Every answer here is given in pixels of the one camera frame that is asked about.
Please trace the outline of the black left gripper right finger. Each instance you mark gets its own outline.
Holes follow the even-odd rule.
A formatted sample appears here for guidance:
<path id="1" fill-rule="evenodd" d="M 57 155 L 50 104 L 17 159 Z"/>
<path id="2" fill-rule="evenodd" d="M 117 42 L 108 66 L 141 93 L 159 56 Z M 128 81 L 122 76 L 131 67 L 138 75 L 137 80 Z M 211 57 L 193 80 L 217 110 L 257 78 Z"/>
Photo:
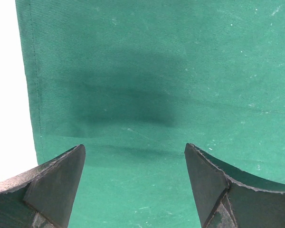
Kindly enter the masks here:
<path id="1" fill-rule="evenodd" d="M 285 184 L 260 178 L 195 145 L 185 147 L 203 228 L 285 228 Z"/>

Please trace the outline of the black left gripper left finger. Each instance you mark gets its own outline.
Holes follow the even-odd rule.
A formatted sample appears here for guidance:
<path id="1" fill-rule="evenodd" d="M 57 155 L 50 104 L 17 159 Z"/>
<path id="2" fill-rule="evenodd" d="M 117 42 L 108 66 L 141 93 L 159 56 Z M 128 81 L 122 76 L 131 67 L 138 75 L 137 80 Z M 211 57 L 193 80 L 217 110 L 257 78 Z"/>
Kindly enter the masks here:
<path id="1" fill-rule="evenodd" d="M 0 228 L 66 228 L 86 150 L 78 145 L 0 182 Z"/>

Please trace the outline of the dark green surgical cloth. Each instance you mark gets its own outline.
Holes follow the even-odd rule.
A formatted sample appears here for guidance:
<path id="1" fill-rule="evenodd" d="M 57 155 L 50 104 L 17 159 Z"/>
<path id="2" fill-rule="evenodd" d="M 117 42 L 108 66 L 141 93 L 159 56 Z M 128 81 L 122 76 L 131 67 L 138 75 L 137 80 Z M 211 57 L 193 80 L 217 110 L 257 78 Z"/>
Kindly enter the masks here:
<path id="1" fill-rule="evenodd" d="M 285 0 L 18 0 L 39 163 L 83 144 L 71 228 L 198 228 L 192 143 L 285 184 Z"/>

